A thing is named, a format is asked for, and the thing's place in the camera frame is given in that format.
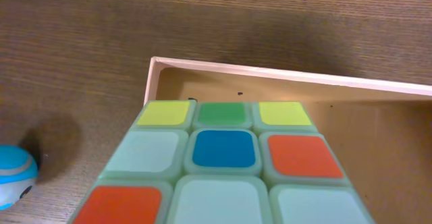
white toy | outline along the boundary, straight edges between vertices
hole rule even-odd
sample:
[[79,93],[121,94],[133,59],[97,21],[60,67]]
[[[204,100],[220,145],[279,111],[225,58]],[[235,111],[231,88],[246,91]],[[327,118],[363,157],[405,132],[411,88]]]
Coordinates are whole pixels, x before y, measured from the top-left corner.
[[0,211],[32,189],[38,168],[33,157],[17,146],[0,145]]

dark spot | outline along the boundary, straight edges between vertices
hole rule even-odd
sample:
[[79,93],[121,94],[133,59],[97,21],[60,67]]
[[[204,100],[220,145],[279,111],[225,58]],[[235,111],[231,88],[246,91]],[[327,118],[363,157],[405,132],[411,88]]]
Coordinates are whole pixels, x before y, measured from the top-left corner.
[[29,191],[32,189],[32,186],[28,186],[27,188],[26,188],[26,190],[24,190],[23,192],[22,192],[22,194],[20,195],[20,199],[22,199],[27,193],[29,193]]
[[28,130],[25,136],[21,139],[19,146],[32,155],[39,170],[43,161],[43,153],[41,140],[39,139],[36,130]]

orange sticker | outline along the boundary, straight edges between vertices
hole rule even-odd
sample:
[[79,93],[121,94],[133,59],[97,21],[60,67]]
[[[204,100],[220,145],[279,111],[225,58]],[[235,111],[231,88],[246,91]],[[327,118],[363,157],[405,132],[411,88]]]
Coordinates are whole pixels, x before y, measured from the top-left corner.
[[317,136],[270,136],[269,150],[276,171],[283,175],[342,178],[324,141]]
[[162,194],[153,187],[99,186],[84,203],[74,224],[154,224],[161,200]]

wooden table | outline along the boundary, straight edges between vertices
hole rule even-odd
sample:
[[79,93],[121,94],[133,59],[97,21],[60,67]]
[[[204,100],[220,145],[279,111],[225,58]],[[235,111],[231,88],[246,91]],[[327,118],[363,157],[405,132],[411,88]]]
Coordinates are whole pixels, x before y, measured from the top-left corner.
[[[0,6],[1,143],[43,160],[38,188],[0,223],[68,219],[139,112],[152,56],[432,84],[432,0]],[[425,223],[432,218],[420,210]]]

yellow sticker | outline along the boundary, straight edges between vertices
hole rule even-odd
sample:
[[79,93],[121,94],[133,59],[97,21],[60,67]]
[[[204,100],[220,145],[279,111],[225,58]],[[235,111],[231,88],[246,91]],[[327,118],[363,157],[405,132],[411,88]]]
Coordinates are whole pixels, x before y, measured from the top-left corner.
[[268,125],[312,125],[299,102],[260,102],[259,113]]
[[180,125],[185,122],[189,101],[153,101],[147,105],[138,125]]

